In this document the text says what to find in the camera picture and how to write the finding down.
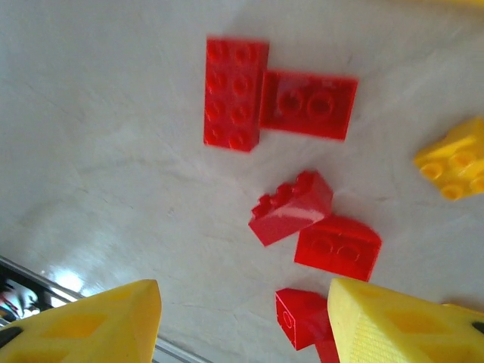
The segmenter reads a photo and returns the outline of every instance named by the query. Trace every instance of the red plastic piece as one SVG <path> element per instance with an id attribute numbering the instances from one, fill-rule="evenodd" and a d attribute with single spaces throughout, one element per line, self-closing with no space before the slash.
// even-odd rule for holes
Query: red plastic piece
<path id="1" fill-rule="evenodd" d="M 266 71 L 259 125 L 342 141 L 357 87 L 353 78 Z"/>
<path id="2" fill-rule="evenodd" d="M 260 92 L 268 51 L 267 42 L 206 40 L 205 144 L 248 152 L 259 143 Z"/>
<path id="3" fill-rule="evenodd" d="M 296 350 L 333 336 L 327 301 L 318 293 L 295 289 L 276 291 L 275 309 L 279 325 Z"/>
<path id="4" fill-rule="evenodd" d="M 333 191 L 318 172 L 304 171 L 296 183 L 279 185 L 252 209 L 250 228 L 264 246 L 296 233 L 331 214 Z"/>
<path id="5" fill-rule="evenodd" d="M 327 339 L 316 342 L 316 351 L 321 363 L 340 363 L 333 333 Z"/>
<path id="6" fill-rule="evenodd" d="M 381 244 L 363 223 L 332 215 L 301 231 L 294 262 L 368 281 Z"/>

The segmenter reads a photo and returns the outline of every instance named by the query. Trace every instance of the yellow duplo brick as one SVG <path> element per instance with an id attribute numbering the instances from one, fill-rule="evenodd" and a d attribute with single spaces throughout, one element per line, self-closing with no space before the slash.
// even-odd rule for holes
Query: yellow duplo brick
<path id="1" fill-rule="evenodd" d="M 476 117 L 414 158 L 421 175 L 448 200 L 484 192 L 484 119 Z"/>
<path id="2" fill-rule="evenodd" d="M 341 363 L 484 362 L 484 314 L 348 278 L 327 310 Z"/>
<path id="3" fill-rule="evenodd" d="M 0 361 L 148 363 L 160 317 L 157 282 L 133 282 L 9 324 L 0 335 L 22 331 L 0 348 Z"/>

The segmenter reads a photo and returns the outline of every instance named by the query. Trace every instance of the floor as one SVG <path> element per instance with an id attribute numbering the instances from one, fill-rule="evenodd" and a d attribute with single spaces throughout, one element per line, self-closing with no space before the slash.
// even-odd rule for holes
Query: floor
<path id="1" fill-rule="evenodd" d="M 405 0 L 0 0 L 0 255 L 85 295 L 156 278 L 160 334 L 210 361 L 318 361 L 293 351 L 273 295 L 333 275 L 247 227 L 261 194 L 312 168 L 382 236 L 372 282 L 482 307 L 484 197 L 444 201 L 411 158 L 484 112 L 483 18 Z M 346 142 L 204 147 L 206 34 L 359 77 Z"/>

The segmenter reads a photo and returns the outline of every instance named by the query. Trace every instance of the building block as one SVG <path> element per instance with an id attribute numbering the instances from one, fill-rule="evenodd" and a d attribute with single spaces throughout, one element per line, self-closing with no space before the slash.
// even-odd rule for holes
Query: building block
<path id="1" fill-rule="evenodd" d="M 341 363 L 484 361 L 484 318 L 387 290 L 335 278 L 327 301 Z"/>
<path id="2" fill-rule="evenodd" d="M 333 191 L 318 172 L 301 172 L 294 184 L 280 185 L 252 209 L 250 228 L 264 246 L 302 230 L 331 214 Z"/>
<path id="3" fill-rule="evenodd" d="M 327 339 L 319 340 L 315 345 L 321 363 L 340 363 L 332 332 Z"/>
<path id="4" fill-rule="evenodd" d="M 17 336 L 8 334 L 0 361 L 148 363 L 160 316 L 157 282 L 137 281 L 10 323 L 0 336 L 12 328 Z"/>
<path id="5" fill-rule="evenodd" d="M 483 193 L 484 119 L 454 127 L 443 140 L 421 150 L 414 163 L 448 200 Z"/>
<path id="6" fill-rule="evenodd" d="M 251 151 L 259 143 L 262 74 L 269 44 L 243 39 L 206 40 L 203 142 Z"/>
<path id="7" fill-rule="evenodd" d="M 260 127 L 342 141 L 357 86 L 358 80 L 353 78 L 266 71 Z"/>
<path id="8" fill-rule="evenodd" d="M 276 291 L 278 323 L 295 350 L 332 340 L 326 304 L 318 293 L 288 288 Z"/>
<path id="9" fill-rule="evenodd" d="M 363 223 L 332 215 L 299 233 L 294 262 L 368 281 L 381 244 Z"/>
<path id="10" fill-rule="evenodd" d="M 455 2 L 460 5 L 484 6 L 484 0 L 441 0 L 441 2 Z"/>

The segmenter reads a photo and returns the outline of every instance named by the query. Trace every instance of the red 2x4 brick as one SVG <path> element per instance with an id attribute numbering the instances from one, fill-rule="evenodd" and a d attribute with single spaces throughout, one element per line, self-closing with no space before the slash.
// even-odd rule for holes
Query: red 2x4 brick
<path id="1" fill-rule="evenodd" d="M 259 143 L 260 92 L 268 50 L 267 42 L 207 39 L 205 144 L 248 152 Z"/>

